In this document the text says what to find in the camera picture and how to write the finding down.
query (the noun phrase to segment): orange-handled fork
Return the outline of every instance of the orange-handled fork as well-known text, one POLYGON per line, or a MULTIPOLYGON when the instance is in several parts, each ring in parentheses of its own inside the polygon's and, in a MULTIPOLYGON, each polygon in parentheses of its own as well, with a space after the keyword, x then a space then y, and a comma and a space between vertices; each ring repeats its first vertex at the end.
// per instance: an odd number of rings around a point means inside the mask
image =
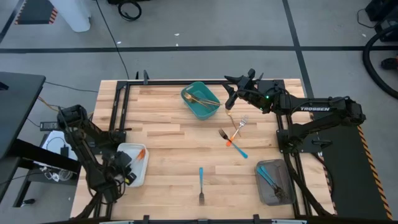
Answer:
POLYGON ((248 116, 244 115, 244 117, 241 120, 241 122, 239 122, 239 128, 235 131, 235 133, 232 135, 232 137, 229 139, 229 141, 226 142, 227 146, 231 146, 232 145, 232 141, 234 141, 235 135, 247 123, 247 121, 248 121, 248 116))

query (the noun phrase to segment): teal bowl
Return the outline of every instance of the teal bowl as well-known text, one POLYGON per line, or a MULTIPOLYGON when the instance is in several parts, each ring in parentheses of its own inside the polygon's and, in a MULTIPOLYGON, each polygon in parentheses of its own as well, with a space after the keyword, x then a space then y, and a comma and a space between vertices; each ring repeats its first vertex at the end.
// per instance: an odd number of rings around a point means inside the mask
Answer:
POLYGON ((191 103, 189 102, 183 95, 184 92, 187 92, 191 95, 195 95, 196 97, 199 97, 204 100, 211 100, 217 103, 220 103, 220 101, 217 99, 217 97, 207 88, 207 86, 203 82, 194 82, 191 85, 185 87, 181 91, 181 97, 184 100, 184 102, 188 105, 188 107, 192 110, 193 114, 201 121, 204 121, 208 119, 209 117, 213 116, 218 108, 220 106, 216 105, 207 105, 209 108, 206 108, 205 106, 201 105, 198 102, 191 103))

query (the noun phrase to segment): butcher block tabletop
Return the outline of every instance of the butcher block tabletop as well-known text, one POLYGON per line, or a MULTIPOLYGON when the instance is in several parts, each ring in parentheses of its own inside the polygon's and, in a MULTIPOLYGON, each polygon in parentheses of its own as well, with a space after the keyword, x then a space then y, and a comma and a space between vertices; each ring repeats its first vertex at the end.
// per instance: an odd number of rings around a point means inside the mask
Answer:
MULTIPOLYGON (((304 97, 299 79, 285 79, 291 95, 304 97)), ((109 129, 117 80, 103 80, 99 88, 93 122, 109 129)), ((252 219, 294 218, 292 205, 268 206, 261 203, 254 168, 259 161, 282 159, 279 152, 274 113, 262 114, 243 100, 236 100, 231 110, 236 124, 244 115, 248 122, 234 140, 247 155, 245 159, 234 147, 227 147, 218 130, 231 136, 235 128, 220 106, 215 115, 200 121, 181 98, 183 85, 134 85, 129 92, 125 128, 126 142, 146 145, 149 162, 144 185, 127 187, 113 205, 112 220, 252 219), (199 205, 199 168, 203 167, 205 205, 199 205)), ((207 87, 224 103, 228 94, 221 85, 207 87)), ((124 90, 119 99, 119 124, 124 90)), ((294 123, 310 121, 308 113, 292 116, 294 123)), ((301 154, 305 181, 315 198, 334 213, 323 166, 311 155, 301 154)), ((78 215, 91 199, 82 169, 71 217, 78 215)), ((303 213, 301 192, 296 186, 303 213)))

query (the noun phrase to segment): gray floor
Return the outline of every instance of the gray floor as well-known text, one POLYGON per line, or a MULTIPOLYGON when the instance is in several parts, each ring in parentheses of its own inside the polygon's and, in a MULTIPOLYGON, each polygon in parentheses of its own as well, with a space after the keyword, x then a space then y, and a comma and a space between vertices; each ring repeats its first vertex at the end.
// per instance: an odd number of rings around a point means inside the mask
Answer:
MULTIPOLYGON (((91 29, 74 33, 59 14, 52 25, 12 25, 0 49, 49 49, 113 47, 108 30, 94 1, 84 0, 91 13, 91 29)), ((292 46, 284 6, 280 0, 153 0, 140 3, 142 17, 126 22, 117 8, 98 0, 120 47, 279 45, 292 46)), ((0 6, 0 28, 8 20, 16 0, 0 6)), ((369 0, 289 0, 302 46, 360 46, 374 30, 356 22, 356 11, 369 0)), ((369 22, 363 14, 363 22, 369 22)), ((372 52, 374 64, 396 52, 372 52)), ((200 52, 123 52, 131 77, 146 69, 151 78, 222 78, 242 75, 249 68, 264 78, 301 78, 296 54, 292 51, 200 51, 200 52)), ((387 96, 369 78, 361 52, 304 52, 308 75, 316 97, 349 95, 358 100, 368 120, 363 124, 369 149, 379 171, 389 205, 398 217, 398 178, 395 138, 398 121, 394 115, 398 101, 387 96)), ((97 90, 101 80, 125 79, 117 53, 0 54, 0 70, 40 74, 47 81, 97 90)), ((380 71, 383 79, 398 89, 396 72, 380 71)), ((95 106, 95 93, 81 93, 44 85, 40 94, 51 104, 95 106)), ((37 102, 29 115, 35 122, 53 121, 56 114, 37 102)), ((43 133, 29 122, 20 138, 39 144, 43 133)), ((16 176, 26 170, 19 170, 16 176)), ((21 180, 15 180, 0 203, 1 223, 41 223, 66 220, 72 207, 75 188, 34 184, 28 198, 38 202, 30 207, 11 208, 21 180)))

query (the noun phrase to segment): black desk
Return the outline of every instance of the black desk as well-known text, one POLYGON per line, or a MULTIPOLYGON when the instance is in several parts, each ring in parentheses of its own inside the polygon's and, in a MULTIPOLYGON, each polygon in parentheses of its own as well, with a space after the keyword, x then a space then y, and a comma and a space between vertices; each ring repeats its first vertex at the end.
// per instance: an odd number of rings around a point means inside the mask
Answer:
POLYGON ((7 90, 0 90, 0 201, 18 167, 33 169, 33 161, 78 172, 80 164, 73 159, 47 151, 17 139, 28 117, 45 77, 0 72, 0 82, 7 90))

